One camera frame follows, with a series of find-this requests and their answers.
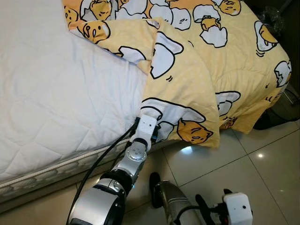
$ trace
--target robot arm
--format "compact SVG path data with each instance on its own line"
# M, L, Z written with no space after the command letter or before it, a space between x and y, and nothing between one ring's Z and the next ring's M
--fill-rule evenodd
M69 218L70 225L120 225L125 201L138 173L143 167L157 120L143 115L140 118L131 146L124 158L99 182L76 201Z

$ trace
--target bed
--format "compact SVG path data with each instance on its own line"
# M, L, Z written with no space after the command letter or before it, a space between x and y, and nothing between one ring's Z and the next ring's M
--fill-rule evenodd
M217 147L219 128L250 132L291 65L246 4L229 3L2 2L0 204L87 170L141 114L157 118L157 142Z

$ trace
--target yellow blanket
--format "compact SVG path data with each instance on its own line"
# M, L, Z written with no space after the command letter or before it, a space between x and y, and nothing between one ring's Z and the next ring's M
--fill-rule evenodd
M141 114L157 118L157 141L217 147L219 128L249 133L291 75L284 50L240 0L63 5L72 33L148 75Z

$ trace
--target glossy floor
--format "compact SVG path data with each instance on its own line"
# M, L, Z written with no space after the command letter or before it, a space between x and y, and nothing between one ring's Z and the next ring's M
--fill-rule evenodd
M180 142L148 156L127 199L124 225L165 225L162 208L150 205L148 178L152 172L177 184L194 202L201 194L212 206L223 188L248 195L254 225L298 225L300 222L300 130L290 122L242 135L221 133L218 149ZM97 182L91 178L86 188ZM71 186L0 215L4 225L64 225L76 192Z

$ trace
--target white sheet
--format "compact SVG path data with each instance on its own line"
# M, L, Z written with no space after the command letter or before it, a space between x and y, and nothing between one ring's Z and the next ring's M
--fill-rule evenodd
M131 126L146 75L68 32L60 0L1 0L0 20L0 182Z

